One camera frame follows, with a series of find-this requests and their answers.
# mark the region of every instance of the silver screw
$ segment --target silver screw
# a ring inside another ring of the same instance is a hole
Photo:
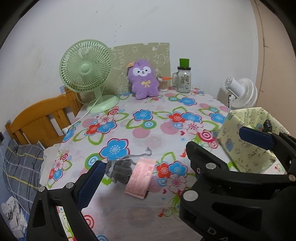
[[[39,187],[39,192],[43,192],[45,190],[45,186]]]
[[[183,198],[185,201],[192,202],[198,198],[198,193],[194,190],[188,190],[183,193]]]
[[[215,169],[217,166],[216,166],[215,163],[210,162],[210,163],[207,163],[205,167],[208,168],[208,169],[213,170],[213,169]]]
[[[74,186],[74,183],[67,183],[66,188],[72,188]]]
[[[296,177],[295,177],[294,175],[290,174],[290,175],[289,175],[289,180],[290,180],[291,182],[294,182],[294,181],[296,181]]]

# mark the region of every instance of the patterned storage box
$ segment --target patterned storage box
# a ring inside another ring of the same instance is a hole
[[[272,132],[289,132],[266,110],[261,107],[232,110],[228,113],[218,134],[218,140],[240,172],[263,173],[277,158],[271,151],[266,151],[239,137],[242,126],[262,130],[265,120],[270,120]]]

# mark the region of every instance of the fan base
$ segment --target fan base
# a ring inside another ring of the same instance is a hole
[[[93,106],[93,104],[88,105],[86,107],[86,110],[89,111],[91,109],[90,113],[100,113],[113,108],[119,102],[119,98],[114,95],[104,95],[101,98],[101,102],[96,104],[92,109],[91,107]]]

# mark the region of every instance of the green fan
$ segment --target green fan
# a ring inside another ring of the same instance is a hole
[[[114,95],[102,96],[101,87],[107,81],[112,69],[109,48],[97,40],[82,40],[72,45],[60,63],[63,83],[75,92],[94,91],[96,101],[89,104],[90,113],[111,109],[119,102]]]

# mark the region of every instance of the stuffed animal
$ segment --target stuffed animal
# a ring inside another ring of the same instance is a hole
[[[136,94],[137,100],[159,95],[159,82],[155,78],[154,69],[146,59],[135,62],[129,68],[128,79],[132,83],[131,91]]]

